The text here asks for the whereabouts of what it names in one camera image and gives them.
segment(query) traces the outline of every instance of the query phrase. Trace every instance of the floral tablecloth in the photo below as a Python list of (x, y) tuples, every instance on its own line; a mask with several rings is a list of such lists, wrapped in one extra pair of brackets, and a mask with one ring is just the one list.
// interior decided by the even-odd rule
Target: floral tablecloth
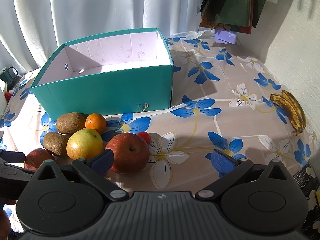
[[(194, 194), (229, 171), (211, 156), (214, 149), (258, 164), (279, 159), (291, 174), (316, 152), (319, 141), (310, 125), (302, 134), (291, 135), (293, 128), (285, 113), (269, 101), (271, 93), (286, 88), (250, 52), (239, 45), (215, 43), (211, 32), (197, 39), (165, 40), (174, 60), (172, 108), (107, 116), (102, 134), (108, 141), (116, 132), (150, 133), (149, 164), (137, 174), (109, 171), (107, 179), (129, 192), (188, 190)], [(47, 132), (56, 131), (55, 121), (29, 88), (38, 72), (21, 79), (0, 120), (3, 149), (28, 154), (43, 147)], [(21, 232), (15, 208), (4, 209), (12, 228)]]

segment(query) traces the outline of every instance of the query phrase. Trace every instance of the yellow pear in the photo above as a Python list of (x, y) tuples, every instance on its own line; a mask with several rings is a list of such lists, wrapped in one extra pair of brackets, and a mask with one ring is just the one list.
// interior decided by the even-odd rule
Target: yellow pear
[(102, 138), (94, 129), (84, 128), (75, 132), (67, 143), (67, 154), (73, 160), (79, 158), (89, 160), (101, 153), (102, 150)]

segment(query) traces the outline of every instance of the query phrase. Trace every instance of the white curtain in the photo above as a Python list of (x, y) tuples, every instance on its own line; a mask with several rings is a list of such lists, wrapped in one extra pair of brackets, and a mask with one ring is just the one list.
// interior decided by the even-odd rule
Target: white curtain
[(44, 65), (63, 42), (131, 28), (163, 35), (199, 26), (198, 0), (0, 0), (0, 69)]

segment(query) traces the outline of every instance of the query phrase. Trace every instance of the cherry tomato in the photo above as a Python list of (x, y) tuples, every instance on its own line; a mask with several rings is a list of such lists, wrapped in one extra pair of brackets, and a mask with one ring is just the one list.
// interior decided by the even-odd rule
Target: cherry tomato
[(147, 144), (150, 143), (151, 136), (147, 132), (138, 132), (137, 135), (140, 136), (142, 139), (144, 139)]

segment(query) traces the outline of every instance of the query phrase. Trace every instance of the open box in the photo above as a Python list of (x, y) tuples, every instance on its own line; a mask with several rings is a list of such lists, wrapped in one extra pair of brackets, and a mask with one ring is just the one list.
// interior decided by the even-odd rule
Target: open box
[(102, 33), (62, 44), (31, 90), (51, 119), (167, 109), (172, 59), (158, 28)]

